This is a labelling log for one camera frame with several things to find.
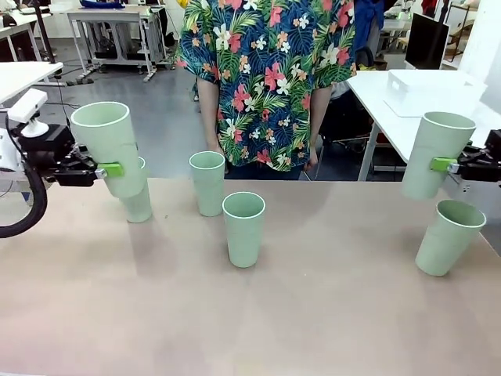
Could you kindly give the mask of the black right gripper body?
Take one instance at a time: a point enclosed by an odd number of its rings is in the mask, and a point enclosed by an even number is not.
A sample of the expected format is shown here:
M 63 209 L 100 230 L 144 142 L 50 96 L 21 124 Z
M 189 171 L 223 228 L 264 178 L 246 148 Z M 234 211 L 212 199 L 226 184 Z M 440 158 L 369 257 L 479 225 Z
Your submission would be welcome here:
M 493 129 L 489 132 L 485 141 L 485 152 L 489 156 L 488 175 L 496 183 L 500 182 L 500 146 L 500 130 Z

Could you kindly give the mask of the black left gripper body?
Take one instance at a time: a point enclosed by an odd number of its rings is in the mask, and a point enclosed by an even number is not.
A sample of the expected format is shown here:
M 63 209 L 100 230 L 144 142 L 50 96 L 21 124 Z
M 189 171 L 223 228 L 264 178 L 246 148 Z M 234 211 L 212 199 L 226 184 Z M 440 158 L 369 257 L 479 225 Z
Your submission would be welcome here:
M 54 173 L 65 171 L 77 162 L 72 154 L 75 139 L 67 125 L 49 124 L 49 130 L 36 137 L 19 136 L 18 143 L 27 161 L 48 183 L 54 183 Z

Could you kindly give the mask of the person's right hand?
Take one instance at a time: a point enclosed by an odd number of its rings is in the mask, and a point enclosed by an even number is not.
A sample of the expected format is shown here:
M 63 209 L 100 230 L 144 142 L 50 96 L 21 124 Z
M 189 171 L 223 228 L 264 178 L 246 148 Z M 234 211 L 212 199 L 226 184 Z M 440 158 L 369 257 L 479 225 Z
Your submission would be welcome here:
M 214 151 L 216 153 L 221 154 L 225 158 L 225 174 L 227 174 L 229 172 L 229 162 L 226 157 L 225 151 L 222 149 L 219 141 L 217 139 L 211 140 L 210 142 L 207 143 L 207 148 L 210 151 Z

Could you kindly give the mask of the person's left hand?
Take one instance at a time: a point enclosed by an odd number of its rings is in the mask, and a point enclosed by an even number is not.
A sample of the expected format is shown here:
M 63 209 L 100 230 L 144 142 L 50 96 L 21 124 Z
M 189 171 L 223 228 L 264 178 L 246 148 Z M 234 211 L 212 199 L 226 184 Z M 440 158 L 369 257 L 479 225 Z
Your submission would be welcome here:
M 315 180 L 318 174 L 319 159 L 315 148 L 310 149 L 309 159 L 303 167 L 303 172 L 309 180 Z

